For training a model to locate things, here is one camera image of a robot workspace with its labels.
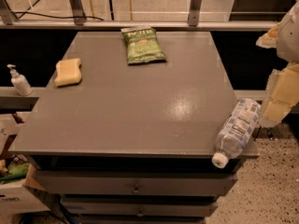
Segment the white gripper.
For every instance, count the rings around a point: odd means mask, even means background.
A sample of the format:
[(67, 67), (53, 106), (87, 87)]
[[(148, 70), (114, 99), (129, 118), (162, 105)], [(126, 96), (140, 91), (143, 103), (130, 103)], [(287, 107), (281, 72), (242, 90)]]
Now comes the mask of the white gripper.
[(265, 89), (259, 124), (273, 128), (299, 103), (299, 1), (281, 23), (257, 39), (256, 45), (265, 49), (277, 48), (278, 57), (289, 62), (281, 71), (272, 71)]

